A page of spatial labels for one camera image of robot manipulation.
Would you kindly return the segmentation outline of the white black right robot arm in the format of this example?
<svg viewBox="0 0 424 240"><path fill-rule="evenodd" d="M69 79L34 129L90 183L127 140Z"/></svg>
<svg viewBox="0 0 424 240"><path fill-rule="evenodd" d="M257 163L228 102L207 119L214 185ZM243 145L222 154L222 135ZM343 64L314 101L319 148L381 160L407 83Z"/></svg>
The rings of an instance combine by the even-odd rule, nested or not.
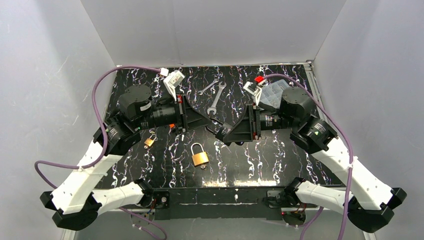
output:
<svg viewBox="0 0 424 240"><path fill-rule="evenodd" d="M217 138L226 145L242 145L259 138L262 131L289 129L290 139L329 168L346 186L345 191L323 187L296 177L271 204L313 204L340 214L367 233L386 226L407 193L375 177L356 157L350 157L345 140L324 120L313 115L314 100L300 87L282 91L279 108L247 105L234 125L222 125Z"/></svg>

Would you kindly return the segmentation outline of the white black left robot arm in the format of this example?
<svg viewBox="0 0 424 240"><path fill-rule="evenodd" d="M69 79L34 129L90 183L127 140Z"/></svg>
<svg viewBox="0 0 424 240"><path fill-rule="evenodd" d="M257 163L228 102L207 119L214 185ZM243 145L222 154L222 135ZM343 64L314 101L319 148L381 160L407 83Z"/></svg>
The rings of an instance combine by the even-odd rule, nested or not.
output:
<svg viewBox="0 0 424 240"><path fill-rule="evenodd" d="M195 110L187 97L154 102L151 89L132 85L118 99L118 109L101 122L76 169L52 191L43 192L44 207L54 211L52 220L62 229L80 231L101 214L127 205L151 202L154 191L144 179L112 189L96 186L128 151L141 141L141 131L174 125L178 134L203 128L210 119Z"/></svg>

